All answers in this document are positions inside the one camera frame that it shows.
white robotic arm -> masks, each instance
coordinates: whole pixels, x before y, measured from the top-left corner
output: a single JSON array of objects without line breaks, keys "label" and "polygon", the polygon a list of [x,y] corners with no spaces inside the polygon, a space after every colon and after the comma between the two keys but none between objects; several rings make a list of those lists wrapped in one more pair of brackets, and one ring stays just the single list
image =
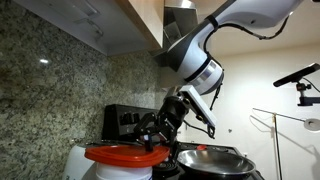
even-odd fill
[{"label": "white robotic arm", "polygon": [[213,138],[216,118],[200,95],[216,90],[223,80],[223,69],[209,52],[206,38],[226,23],[245,28],[269,28],[284,20],[303,0],[227,0],[189,34],[174,43],[166,53],[168,66],[186,81],[169,91],[157,115],[149,114],[135,128],[140,135],[158,134],[167,144],[174,141],[189,109],[208,125]]},{"label": "white robotic arm", "polygon": [[227,0],[192,32],[173,44],[167,64],[177,76],[195,87],[199,94],[214,91],[222,82],[223,70],[200,45],[225,23],[246,28],[270,28],[284,20],[303,0]]}]

granite backsplash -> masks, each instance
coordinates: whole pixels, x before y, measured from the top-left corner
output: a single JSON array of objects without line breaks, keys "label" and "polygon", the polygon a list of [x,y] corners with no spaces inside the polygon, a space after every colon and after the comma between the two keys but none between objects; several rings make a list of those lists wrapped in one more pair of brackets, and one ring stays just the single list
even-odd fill
[{"label": "granite backsplash", "polygon": [[99,140],[108,104],[159,108],[158,82],[147,52],[106,57],[0,1],[0,179],[61,179],[71,139]]}]

black appliance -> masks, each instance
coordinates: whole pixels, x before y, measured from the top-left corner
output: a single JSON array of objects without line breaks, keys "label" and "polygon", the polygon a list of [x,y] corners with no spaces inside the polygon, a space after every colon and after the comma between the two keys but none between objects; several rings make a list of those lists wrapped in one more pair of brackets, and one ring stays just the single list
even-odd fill
[{"label": "black appliance", "polygon": [[[133,128],[146,113],[157,113],[156,109],[133,107],[126,105],[108,105],[105,108],[104,126],[102,131],[102,140],[119,140],[127,142],[136,142]],[[197,143],[176,142],[173,147],[173,154],[176,158],[179,152],[184,150],[195,150],[199,147],[207,150],[222,151],[242,156],[235,147],[205,145]],[[183,180],[183,179],[210,179],[208,177],[193,177],[192,174],[185,172],[176,161],[162,162],[153,167],[153,180]],[[254,171],[244,180],[264,180],[259,171]]]},{"label": "black appliance", "polygon": [[134,142],[138,137],[133,133],[133,128],[150,112],[157,114],[158,110],[120,104],[106,106],[102,140]]}]

white wall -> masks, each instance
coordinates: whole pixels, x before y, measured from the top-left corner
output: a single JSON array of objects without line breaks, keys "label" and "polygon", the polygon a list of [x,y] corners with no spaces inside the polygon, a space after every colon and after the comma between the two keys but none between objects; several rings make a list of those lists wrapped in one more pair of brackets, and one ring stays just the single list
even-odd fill
[{"label": "white wall", "polygon": [[[252,108],[276,112],[296,118],[319,118],[320,104],[298,107],[299,93],[295,83],[279,88],[273,82],[311,63],[320,63],[320,45],[244,54],[218,59],[225,69],[225,80],[213,112],[218,118],[216,139],[185,125],[178,139],[184,142],[234,146],[247,153],[265,179],[278,178],[274,123],[272,115]],[[306,76],[320,88],[320,71]],[[314,89],[308,96],[320,97]],[[214,93],[203,96],[208,106]],[[186,120],[205,126],[190,113]],[[303,123],[277,116],[282,176],[284,180],[320,179],[320,133],[304,129]]]}]

frying pan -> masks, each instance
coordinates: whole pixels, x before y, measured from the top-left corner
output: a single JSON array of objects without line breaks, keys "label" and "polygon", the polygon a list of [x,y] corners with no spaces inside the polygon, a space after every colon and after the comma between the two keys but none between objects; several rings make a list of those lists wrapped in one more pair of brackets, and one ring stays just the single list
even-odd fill
[{"label": "frying pan", "polygon": [[177,158],[187,174],[219,179],[246,179],[255,170],[249,159],[216,150],[186,150]]}]

